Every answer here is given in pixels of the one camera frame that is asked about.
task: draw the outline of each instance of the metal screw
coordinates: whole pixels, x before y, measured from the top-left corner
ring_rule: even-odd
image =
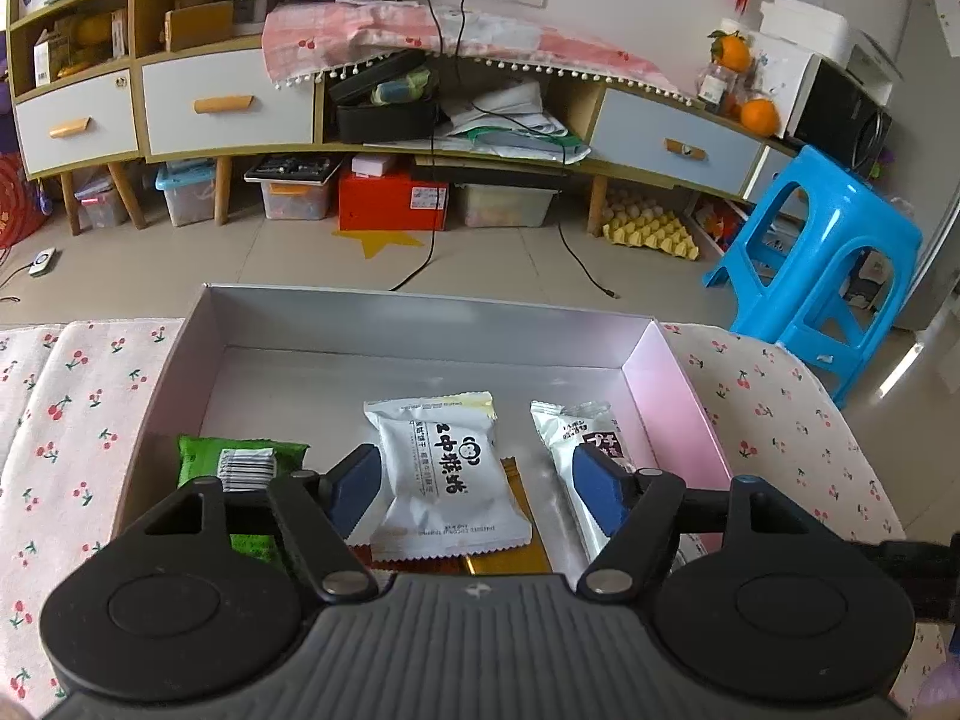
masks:
[[[601,568],[587,576],[587,587],[596,595],[619,595],[633,586],[630,574],[616,568]]]
[[[367,589],[368,582],[360,571],[334,571],[323,577],[323,589],[330,595],[356,595]]]

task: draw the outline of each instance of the clear plastic bin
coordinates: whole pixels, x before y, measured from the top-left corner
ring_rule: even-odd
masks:
[[[272,220],[321,220],[330,207],[333,182],[325,184],[274,184],[264,181],[263,208]]]
[[[116,189],[85,197],[80,201],[80,208],[94,228],[119,227],[130,218]]]
[[[169,165],[160,168],[157,189],[166,196],[174,227],[213,218],[216,173],[212,160],[188,170],[170,170]]]
[[[467,227],[540,227],[556,191],[467,184],[457,188]]]

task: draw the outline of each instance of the yellow star sticker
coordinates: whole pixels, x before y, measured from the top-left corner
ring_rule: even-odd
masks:
[[[340,238],[352,238],[363,244],[363,255],[370,260],[376,257],[384,247],[394,244],[399,247],[422,247],[423,241],[418,241],[410,233],[395,230],[358,230],[356,232],[334,230],[333,234]]]

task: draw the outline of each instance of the microwave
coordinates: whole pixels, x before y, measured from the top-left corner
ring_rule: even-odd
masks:
[[[777,133],[791,146],[814,146],[847,170],[868,177],[892,120],[847,71],[789,41],[752,35],[757,57],[750,88],[779,113]]]

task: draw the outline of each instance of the barcode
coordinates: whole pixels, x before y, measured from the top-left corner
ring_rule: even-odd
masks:
[[[272,449],[224,449],[217,463],[217,478],[224,493],[265,490],[277,475],[277,458]]]

